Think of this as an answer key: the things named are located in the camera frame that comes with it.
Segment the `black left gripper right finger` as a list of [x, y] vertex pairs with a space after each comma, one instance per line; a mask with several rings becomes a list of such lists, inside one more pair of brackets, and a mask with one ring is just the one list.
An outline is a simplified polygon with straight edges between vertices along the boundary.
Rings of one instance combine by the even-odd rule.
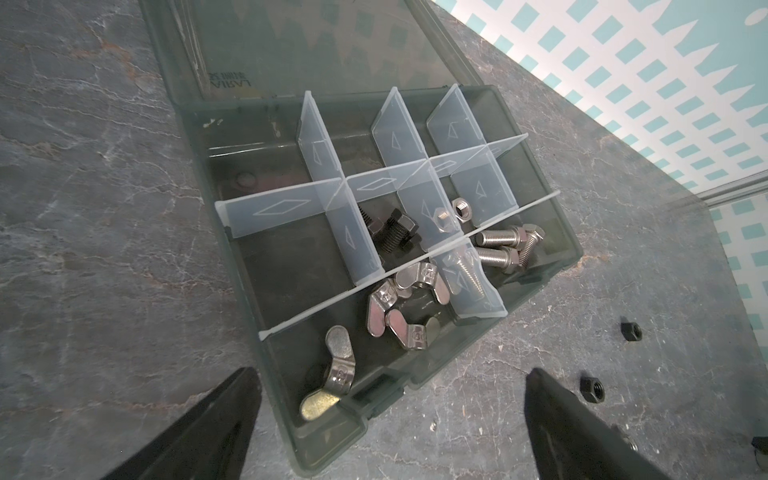
[[667, 477], [541, 368], [526, 376], [524, 414], [541, 479]]

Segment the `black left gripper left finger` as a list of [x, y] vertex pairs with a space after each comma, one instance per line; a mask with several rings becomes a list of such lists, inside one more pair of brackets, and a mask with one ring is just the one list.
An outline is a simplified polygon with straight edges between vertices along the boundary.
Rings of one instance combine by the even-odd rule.
[[262, 388], [257, 371], [242, 367], [107, 479], [238, 479]]

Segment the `dark green compartment organizer box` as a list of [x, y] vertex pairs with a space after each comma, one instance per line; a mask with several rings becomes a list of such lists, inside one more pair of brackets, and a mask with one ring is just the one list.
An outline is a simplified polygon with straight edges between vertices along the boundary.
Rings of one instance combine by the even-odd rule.
[[297, 474], [580, 260], [428, 2], [140, 8]]

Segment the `small silver hex nut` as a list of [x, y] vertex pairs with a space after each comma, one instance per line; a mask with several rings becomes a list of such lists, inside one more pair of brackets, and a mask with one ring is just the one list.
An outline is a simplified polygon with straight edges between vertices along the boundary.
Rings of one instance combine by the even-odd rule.
[[632, 440], [632, 438], [624, 431], [622, 430], [618, 425], [614, 424], [611, 426], [611, 430], [614, 431], [633, 451], [638, 451], [637, 444]]

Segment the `silver wing nut in box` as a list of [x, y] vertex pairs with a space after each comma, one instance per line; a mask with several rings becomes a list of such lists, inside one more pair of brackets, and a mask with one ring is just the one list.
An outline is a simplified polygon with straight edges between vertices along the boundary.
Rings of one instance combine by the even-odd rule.
[[300, 404], [300, 416], [310, 422], [320, 418], [351, 391], [356, 373], [356, 359], [348, 330], [334, 325], [325, 336], [331, 355], [323, 386], [307, 395]]

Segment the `long silver hex bolt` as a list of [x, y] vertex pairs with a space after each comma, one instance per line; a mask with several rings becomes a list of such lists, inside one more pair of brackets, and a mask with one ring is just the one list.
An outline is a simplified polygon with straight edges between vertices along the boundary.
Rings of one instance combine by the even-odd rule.
[[476, 249], [481, 264], [484, 267], [496, 269], [506, 275], [514, 273], [520, 266], [519, 253], [515, 248], [500, 246], [499, 248]]

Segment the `silver bolt in box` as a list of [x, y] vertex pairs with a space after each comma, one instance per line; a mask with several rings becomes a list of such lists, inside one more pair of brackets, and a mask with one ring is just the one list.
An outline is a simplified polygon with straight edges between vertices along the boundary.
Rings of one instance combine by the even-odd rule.
[[528, 239], [528, 233], [522, 226], [511, 229], [483, 230], [474, 236], [474, 244], [484, 248], [501, 246], [520, 249]]

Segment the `silver wing nut pair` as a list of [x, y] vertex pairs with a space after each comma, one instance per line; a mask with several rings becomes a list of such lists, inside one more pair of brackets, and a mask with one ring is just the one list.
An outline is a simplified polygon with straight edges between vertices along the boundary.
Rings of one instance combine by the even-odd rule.
[[391, 332], [402, 348], [425, 350], [440, 334], [437, 314], [451, 298], [447, 282], [429, 261], [414, 263], [375, 286], [368, 297], [366, 328]]

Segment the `black hex bolt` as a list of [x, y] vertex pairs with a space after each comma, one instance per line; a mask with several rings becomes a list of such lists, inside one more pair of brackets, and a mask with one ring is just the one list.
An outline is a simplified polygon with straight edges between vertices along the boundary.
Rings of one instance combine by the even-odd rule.
[[394, 253], [400, 250], [409, 253], [421, 242], [419, 226], [400, 209], [395, 208], [385, 222], [367, 213], [362, 207], [359, 207], [359, 212], [370, 237], [381, 252]]

